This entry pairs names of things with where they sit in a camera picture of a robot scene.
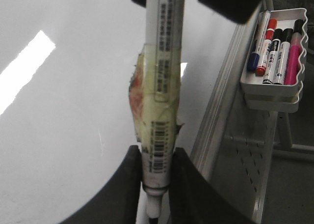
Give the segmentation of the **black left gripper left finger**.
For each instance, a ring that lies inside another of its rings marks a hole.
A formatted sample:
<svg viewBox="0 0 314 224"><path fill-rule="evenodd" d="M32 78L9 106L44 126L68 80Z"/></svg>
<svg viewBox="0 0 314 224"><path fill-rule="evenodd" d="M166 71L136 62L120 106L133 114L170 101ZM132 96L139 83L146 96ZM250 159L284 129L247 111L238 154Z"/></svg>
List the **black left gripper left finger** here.
<svg viewBox="0 0 314 224"><path fill-rule="evenodd" d="M136 223L141 179L141 154L137 145L131 145L110 180L90 201L62 223Z"/></svg>

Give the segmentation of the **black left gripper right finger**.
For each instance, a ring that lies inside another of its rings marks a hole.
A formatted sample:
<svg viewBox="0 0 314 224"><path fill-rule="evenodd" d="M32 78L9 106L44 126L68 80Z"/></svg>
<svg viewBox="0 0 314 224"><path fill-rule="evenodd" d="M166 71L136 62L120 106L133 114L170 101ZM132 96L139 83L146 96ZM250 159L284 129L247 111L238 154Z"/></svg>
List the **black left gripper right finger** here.
<svg viewBox="0 0 314 224"><path fill-rule="evenodd" d="M173 224L252 224L204 179L177 147L171 165L169 204Z"/></svg>

